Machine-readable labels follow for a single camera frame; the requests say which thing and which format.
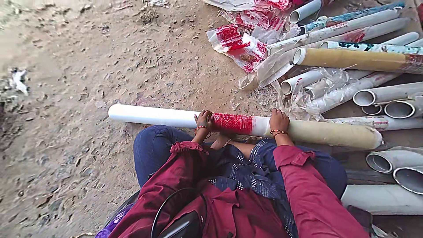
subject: bangle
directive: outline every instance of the bangle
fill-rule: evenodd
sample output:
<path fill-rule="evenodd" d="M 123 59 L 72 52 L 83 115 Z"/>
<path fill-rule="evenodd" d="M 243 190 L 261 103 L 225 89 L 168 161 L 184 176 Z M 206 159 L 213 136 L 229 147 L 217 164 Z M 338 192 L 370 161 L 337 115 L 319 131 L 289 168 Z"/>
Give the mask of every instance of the bangle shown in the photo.
<path fill-rule="evenodd" d="M 225 143 L 225 145 L 224 145 L 223 147 L 227 146 L 227 145 L 228 145 L 228 143 L 229 143 L 231 140 L 232 140 L 232 139 L 227 140 L 227 141 L 226 141 L 226 143 Z"/>
<path fill-rule="evenodd" d="M 273 136 L 273 137 L 275 137 L 275 135 L 277 135 L 277 134 L 288 134 L 286 131 L 283 131 L 283 130 L 271 130 L 270 131 L 270 134 Z"/>
<path fill-rule="evenodd" d="M 198 128 L 206 128 L 206 129 L 208 129 L 207 127 L 205 127 L 205 126 L 198 126 L 197 128 L 195 128 L 194 129 L 194 134 L 195 135 L 197 135 L 197 129 Z M 208 129 L 209 130 L 209 133 L 207 134 L 207 136 L 204 138 L 204 139 L 208 139 L 208 138 L 210 138 L 210 136 L 212 135 L 212 132 L 210 131 L 210 129 Z"/>

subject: person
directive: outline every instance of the person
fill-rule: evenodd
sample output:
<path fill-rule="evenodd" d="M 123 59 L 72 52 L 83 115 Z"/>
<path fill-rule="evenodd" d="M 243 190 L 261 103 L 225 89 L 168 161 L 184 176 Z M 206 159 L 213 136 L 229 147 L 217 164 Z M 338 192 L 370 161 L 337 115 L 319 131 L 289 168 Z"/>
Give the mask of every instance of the person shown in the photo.
<path fill-rule="evenodd" d="M 213 130 L 212 113 L 202 111 L 195 120 L 194 138 L 163 125 L 138 134 L 134 159 L 141 191 L 110 238 L 157 237 L 193 211 L 204 238 L 369 237 L 340 202 L 345 170 L 327 154 L 296 147 L 285 113 L 272 110 L 274 140 L 257 144 L 220 135 L 208 147 L 203 141 Z M 184 189 L 195 192 L 172 195 Z"/>

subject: sandy soil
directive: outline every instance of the sandy soil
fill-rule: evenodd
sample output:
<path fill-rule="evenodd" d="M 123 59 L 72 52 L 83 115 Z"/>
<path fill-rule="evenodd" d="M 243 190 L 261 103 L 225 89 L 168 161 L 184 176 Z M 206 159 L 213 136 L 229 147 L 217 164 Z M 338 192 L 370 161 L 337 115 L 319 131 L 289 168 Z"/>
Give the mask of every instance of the sandy soil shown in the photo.
<path fill-rule="evenodd" d="M 144 126 L 109 119 L 110 105 L 261 116 L 274 106 L 271 89 L 234 86 L 244 72 L 205 34 L 226 21 L 201 1 L 94 1 L 83 13 L 87 1 L 14 2 L 23 7 L 0 1 L 1 78 L 28 70 L 30 93 L 0 116 L 0 238 L 96 233 L 139 189 L 132 142 Z"/>

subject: pipe opening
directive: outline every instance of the pipe opening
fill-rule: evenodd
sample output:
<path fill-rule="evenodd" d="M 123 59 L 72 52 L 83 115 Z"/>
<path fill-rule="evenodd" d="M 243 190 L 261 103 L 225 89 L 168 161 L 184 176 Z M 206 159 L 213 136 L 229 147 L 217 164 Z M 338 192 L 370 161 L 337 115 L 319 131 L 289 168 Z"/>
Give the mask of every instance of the pipe opening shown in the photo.
<path fill-rule="evenodd" d="M 329 44 L 328 44 L 327 42 L 323 42 L 323 43 L 320 45 L 320 49 L 327 49 L 327 48 L 328 48 L 328 46 L 329 46 Z"/>
<path fill-rule="evenodd" d="M 291 14 L 289 15 L 289 22 L 290 23 L 299 22 L 299 12 L 297 12 L 297 11 L 291 12 Z"/>
<path fill-rule="evenodd" d="M 414 112 L 415 108 L 407 102 L 393 102 L 385 107 L 386 115 L 397 119 L 411 117 Z"/>
<path fill-rule="evenodd" d="M 423 194 L 422 172 L 412 168 L 401 168 L 395 171 L 394 178 L 399 185 L 407 190 L 417 194 Z"/>
<path fill-rule="evenodd" d="M 386 160 L 380 155 L 370 154 L 366 157 L 366 162 L 372 169 L 378 172 L 381 172 L 384 174 L 388 174 L 392 172 L 392 165 L 389 163 L 388 160 Z"/>
<path fill-rule="evenodd" d="M 293 63 L 294 64 L 301 64 L 305 58 L 305 48 L 299 48 L 294 55 Z"/>
<path fill-rule="evenodd" d="M 372 91 L 358 91 L 352 100 L 359 106 L 370 106 L 376 101 L 376 95 Z"/>
<path fill-rule="evenodd" d="M 367 115 L 377 115 L 382 112 L 382 107 L 379 105 L 361 107 L 361 110 Z"/>
<path fill-rule="evenodd" d="M 301 36 L 305 34 L 305 27 L 300 26 L 299 27 L 299 33 L 296 36 Z"/>
<path fill-rule="evenodd" d="M 282 93 L 283 93 L 283 94 L 285 94 L 285 95 L 288 95 L 288 94 L 292 93 L 292 87 L 291 87 L 291 85 L 290 85 L 288 82 L 286 82 L 286 81 L 283 81 L 283 82 L 280 84 L 280 89 L 282 90 Z"/>

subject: purple cloth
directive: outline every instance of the purple cloth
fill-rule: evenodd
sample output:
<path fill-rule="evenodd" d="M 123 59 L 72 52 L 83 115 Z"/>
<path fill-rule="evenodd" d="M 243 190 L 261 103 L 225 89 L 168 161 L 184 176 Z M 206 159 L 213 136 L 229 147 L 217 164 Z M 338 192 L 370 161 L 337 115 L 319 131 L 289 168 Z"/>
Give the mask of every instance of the purple cloth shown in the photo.
<path fill-rule="evenodd" d="M 132 206 L 135 203 L 128 204 L 126 207 L 122 208 L 115 217 L 110 221 L 110 223 L 104 227 L 100 232 L 97 233 L 95 238 L 108 238 L 112 233 L 113 229 L 118 225 L 122 218 L 129 212 Z"/>

